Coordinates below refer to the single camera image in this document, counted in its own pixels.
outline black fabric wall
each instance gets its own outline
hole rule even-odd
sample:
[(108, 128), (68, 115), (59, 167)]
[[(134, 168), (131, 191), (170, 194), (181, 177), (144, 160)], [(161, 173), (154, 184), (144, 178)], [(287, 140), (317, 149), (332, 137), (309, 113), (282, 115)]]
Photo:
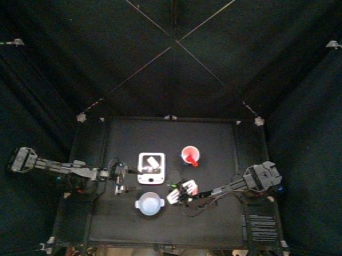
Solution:
[(297, 255), (342, 255), (342, 50), (332, 50), (269, 120), (285, 178), (285, 236)]
[[(15, 38), (0, 27), (0, 38)], [(39, 173), (6, 173), (11, 154), (28, 146), (40, 157), (67, 161), (74, 119), (22, 48), (0, 45), (0, 255), (32, 251), (47, 241), (59, 199), (51, 180)]]

